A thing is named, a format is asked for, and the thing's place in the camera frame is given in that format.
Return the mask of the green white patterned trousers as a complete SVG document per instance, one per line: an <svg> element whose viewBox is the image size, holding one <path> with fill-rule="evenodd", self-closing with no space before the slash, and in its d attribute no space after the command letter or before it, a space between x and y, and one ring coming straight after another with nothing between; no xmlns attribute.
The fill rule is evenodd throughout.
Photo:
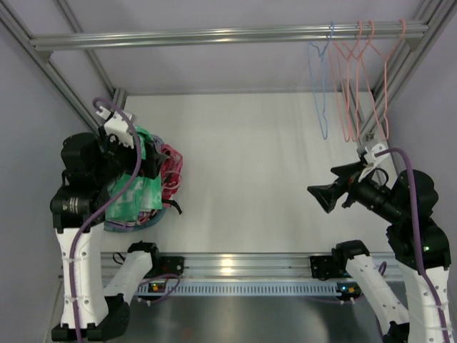
<svg viewBox="0 0 457 343"><path fill-rule="evenodd" d="M136 126L135 129L141 144L142 160L145 158L144 145L146 142L159 143L163 141L140 126ZM139 214L141 189L142 184L139 181L138 172L136 178L129 185L128 189L107 208L105 212L105 220L113 222L136 221Z"/></svg>

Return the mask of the blue wire hanger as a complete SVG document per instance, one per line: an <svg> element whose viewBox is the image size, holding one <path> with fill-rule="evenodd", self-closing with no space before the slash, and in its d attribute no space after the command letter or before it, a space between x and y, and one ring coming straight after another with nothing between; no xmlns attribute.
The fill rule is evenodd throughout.
<svg viewBox="0 0 457 343"><path fill-rule="evenodd" d="M329 23L330 33L326 35L326 43L324 46L318 46L313 41L307 43L306 55L308 58L308 75L311 80L311 93L313 94L314 108L318 119L321 136L324 140L328 138L328 118L326 115L326 62L325 54L333 39L335 32L335 24L333 21ZM315 85L315 69L311 66L312 57L316 56L319 61L319 70L321 75L321 103L318 102L317 88Z"/></svg>

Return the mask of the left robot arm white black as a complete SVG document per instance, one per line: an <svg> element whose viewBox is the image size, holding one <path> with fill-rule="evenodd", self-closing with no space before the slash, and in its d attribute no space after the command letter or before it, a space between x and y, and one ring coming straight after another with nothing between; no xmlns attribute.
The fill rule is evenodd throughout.
<svg viewBox="0 0 457 343"><path fill-rule="evenodd" d="M141 142L122 144L114 136L75 134L64 140L65 169L51 199L53 228L60 246L64 308L51 330L53 342L106 342L125 334L130 303L147 277L157 277L162 260L156 244L133 243L111 281L101 275L101 239L105 212L119 198L110 183L123 174L132 183L141 166Z"/></svg>

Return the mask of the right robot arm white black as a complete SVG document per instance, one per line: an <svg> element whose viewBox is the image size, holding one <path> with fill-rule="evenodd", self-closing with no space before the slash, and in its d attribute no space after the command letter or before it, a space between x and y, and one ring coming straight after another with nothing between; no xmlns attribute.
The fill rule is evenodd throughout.
<svg viewBox="0 0 457 343"><path fill-rule="evenodd" d="M309 186L326 213L345 196L343 208L360 204L388 222L386 237L403 275L407 304L387 285L366 245L359 239L338 243L332 267L356 282L376 315L383 342L454 342L446 287L451 252L444 231L432 219L438 202L432 178L416 169L401 172L392 187L362 177L363 163L331 169L336 180Z"/></svg>

